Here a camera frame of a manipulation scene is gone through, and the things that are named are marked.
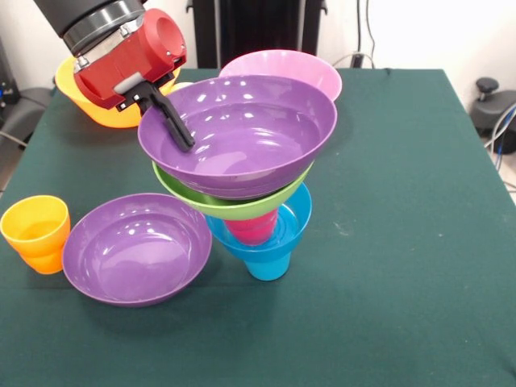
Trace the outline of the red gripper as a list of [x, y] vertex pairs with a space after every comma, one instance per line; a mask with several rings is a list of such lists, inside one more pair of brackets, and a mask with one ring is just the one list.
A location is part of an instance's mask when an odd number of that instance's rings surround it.
[[122, 24], [98, 46], [79, 56], [74, 81], [94, 105], [125, 110], [134, 101], [131, 90], [141, 84], [135, 97], [141, 115], [155, 107], [164, 117], [170, 136], [182, 152], [195, 140], [173, 104], [157, 87], [167, 83], [187, 59], [184, 37], [164, 11], [150, 9]]

